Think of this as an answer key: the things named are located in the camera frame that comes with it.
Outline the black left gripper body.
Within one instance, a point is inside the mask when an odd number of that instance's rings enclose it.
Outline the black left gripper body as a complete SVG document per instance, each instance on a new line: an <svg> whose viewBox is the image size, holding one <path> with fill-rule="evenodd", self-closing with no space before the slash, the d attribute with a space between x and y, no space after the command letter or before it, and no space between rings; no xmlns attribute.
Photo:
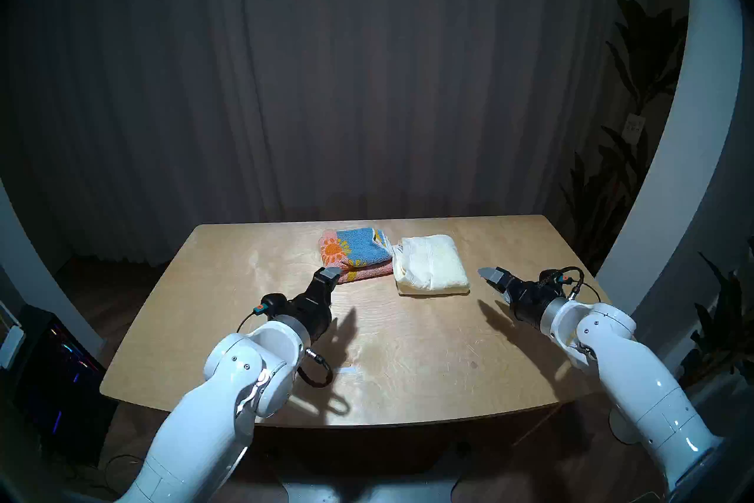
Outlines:
<svg viewBox="0 0 754 503"><path fill-rule="evenodd" d="M314 275L306 290L288 302L290 316L304 326L311 344L330 328L335 287L335 275Z"/></svg>

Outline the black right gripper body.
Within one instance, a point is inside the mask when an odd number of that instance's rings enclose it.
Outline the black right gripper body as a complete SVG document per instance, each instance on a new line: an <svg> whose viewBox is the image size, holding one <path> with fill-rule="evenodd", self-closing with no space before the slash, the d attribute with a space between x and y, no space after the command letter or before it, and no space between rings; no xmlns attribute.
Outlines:
<svg viewBox="0 0 754 503"><path fill-rule="evenodd" d="M561 283L546 274L543 280L523 281L512 277L506 286L509 307L516 320L540 329L548 306L561 298Z"/></svg>

